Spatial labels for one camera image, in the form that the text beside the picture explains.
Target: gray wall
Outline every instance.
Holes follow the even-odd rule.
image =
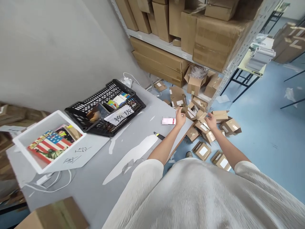
[[[110,0],[0,0],[0,101],[64,109],[123,72],[149,82]]]

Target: american flag box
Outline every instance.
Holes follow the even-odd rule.
[[[72,125],[82,136],[73,144],[54,132]],[[56,111],[13,139],[38,174],[83,167],[109,137],[84,133],[61,111]]]

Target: plastic bag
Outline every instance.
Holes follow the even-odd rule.
[[[209,70],[204,67],[192,66],[189,76],[197,79],[203,79],[207,75],[208,71]]]

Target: table surface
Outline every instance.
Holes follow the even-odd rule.
[[[128,151],[139,145],[146,137],[153,135],[154,131],[166,136],[174,127],[173,125],[161,124],[163,117],[175,117],[176,110],[174,108],[168,106],[165,102],[156,98],[136,83],[133,83],[132,89],[146,104],[146,108],[129,122],[129,126],[121,134],[119,132],[107,142],[85,166],[71,170],[73,179],[67,187],[61,190],[54,193],[43,193],[24,186],[24,183],[32,181],[33,177],[33,181],[36,181],[42,175],[34,171],[33,167],[21,152],[14,152],[14,147],[7,151],[8,158],[10,159],[17,180],[22,187],[22,192],[30,211],[73,196],[89,222],[90,228],[102,228],[112,208],[126,187],[133,170],[143,160],[136,161],[125,174],[121,173],[109,183],[103,185],[102,183],[107,175]],[[186,119],[186,123],[174,143],[172,153],[192,125],[193,122]],[[147,159],[152,150],[160,142],[161,140],[158,139],[142,159]],[[68,171],[62,171],[59,181],[53,187],[49,188],[49,191],[66,185],[69,177]]]

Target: black plastic basket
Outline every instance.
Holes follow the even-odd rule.
[[[113,112],[125,105],[129,105],[133,109],[134,113],[122,120],[117,126],[101,119],[94,123],[90,122],[86,115],[95,107],[96,104],[103,102],[107,103],[109,100],[114,99],[117,95],[122,93],[127,93],[130,97]],[[93,96],[66,108],[65,112],[84,132],[112,137],[145,107],[146,105],[141,101],[141,99],[139,99],[132,89],[114,79],[107,83],[104,89],[100,90]]]

